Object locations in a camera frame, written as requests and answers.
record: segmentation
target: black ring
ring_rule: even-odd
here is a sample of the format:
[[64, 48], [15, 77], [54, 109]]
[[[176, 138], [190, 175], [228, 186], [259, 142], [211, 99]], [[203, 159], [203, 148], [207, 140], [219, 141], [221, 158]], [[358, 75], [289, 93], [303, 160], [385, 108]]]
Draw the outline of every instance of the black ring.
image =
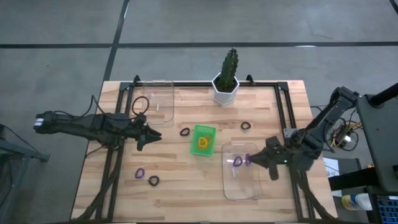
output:
[[141, 99], [141, 98], [144, 98], [144, 99], [147, 100], [147, 102], [148, 102], [147, 108], [146, 108], [142, 113], [144, 114], [144, 113], [148, 110], [148, 108], [149, 108], [149, 100], [148, 100], [148, 98], [146, 98], [146, 97], [144, 97], [144, 96], [138, 96], [138, 97], [132, 102], [132, 105], [131, 105], [131, 111], [132, 111], [135, 115], [138, 115], [138, 114], [134, 111], [134, 104], [136, 104], [136, 101], [139, 100], [139, 99]]
[[149, 177], [149, 179], [148, 179], [148, 183], [149, 183], [151, 186], [153, 186], [153, 187], [155, 187], [156, 185], [158, 185], [158, 184], [159, 184], [159, 181], [160, 181], [160, 179], [159, 179], [158, 176], [151, 176], [151, 177]]
[[189, 135], [189, 132], [191, 132], [191, 130], [189, 128], [184, 128], [180, 131], [180, 135], [181, 136], [187, 136]]
[[249, 129], [249, 128], [251, 128], [250, 123], [247, 122], [247, 121], [243, 121], [242, 124], [241, 124], [241, 129], [242, 129], [242, 130], [247, 130], [247, 129]]

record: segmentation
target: potted cactus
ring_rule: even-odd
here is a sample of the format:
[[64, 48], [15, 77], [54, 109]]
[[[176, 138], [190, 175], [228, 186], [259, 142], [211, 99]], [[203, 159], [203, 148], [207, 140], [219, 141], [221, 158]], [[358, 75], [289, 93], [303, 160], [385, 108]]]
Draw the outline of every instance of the potted cactus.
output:
[[238, 53], [232, 48], [225, 57], [223, 68], [214, 77], [211, 84], [214, 88], [214, 100], [221, 105], [232, 103], [239, 88], [239, 82], [235, 77], [238, 67]]

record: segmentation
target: transparent bin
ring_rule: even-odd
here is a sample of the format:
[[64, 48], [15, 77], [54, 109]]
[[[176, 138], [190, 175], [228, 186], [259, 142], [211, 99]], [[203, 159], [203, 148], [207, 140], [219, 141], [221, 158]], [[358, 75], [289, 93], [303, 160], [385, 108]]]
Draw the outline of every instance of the transparent bin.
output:
[[[174, 84], [173, 81], [154, 80], [142, 83], [142, 94], [149, 100], [145, 115], [151, 127], [169, 128], [174, 125]], [[147, 108], [142, 101], [142, 110]]]
[[[259, 166], [246, 165], [246, 154], [257, 153], [253, 143], [227, 143], [222, 148], [224, 196], [228, 200], [258, 200], [262, 197]], [[233, 162], [241, 156], [243, 163], [234, 167]]]

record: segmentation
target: paper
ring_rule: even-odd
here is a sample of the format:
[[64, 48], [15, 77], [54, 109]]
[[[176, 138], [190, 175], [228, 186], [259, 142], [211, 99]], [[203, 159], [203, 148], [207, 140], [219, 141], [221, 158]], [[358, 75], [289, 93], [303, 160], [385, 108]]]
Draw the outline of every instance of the paper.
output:
[[[337, 159], [328, 159], [323, 158], [323, 163], [326, 168], [326, 174], [328, 177], [334, 177], [340, 175], [340, 170], [338, 169], [338, 160]], [[335, 197], [341, 197], [341, 190], [332, 191], [331, 194]]]

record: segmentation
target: cactus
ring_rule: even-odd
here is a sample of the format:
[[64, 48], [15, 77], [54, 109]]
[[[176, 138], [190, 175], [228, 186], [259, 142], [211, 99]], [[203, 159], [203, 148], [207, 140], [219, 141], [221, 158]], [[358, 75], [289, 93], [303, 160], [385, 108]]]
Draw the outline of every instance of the cactus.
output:
[[223, 62], [223, 69], [221, 71], [220, 79], [217, 82], [218, 91], [231, 92], [234, 90], [235, 72], [238, 67], [238, 53], [236, 49], [232, 48], [225, 57]]

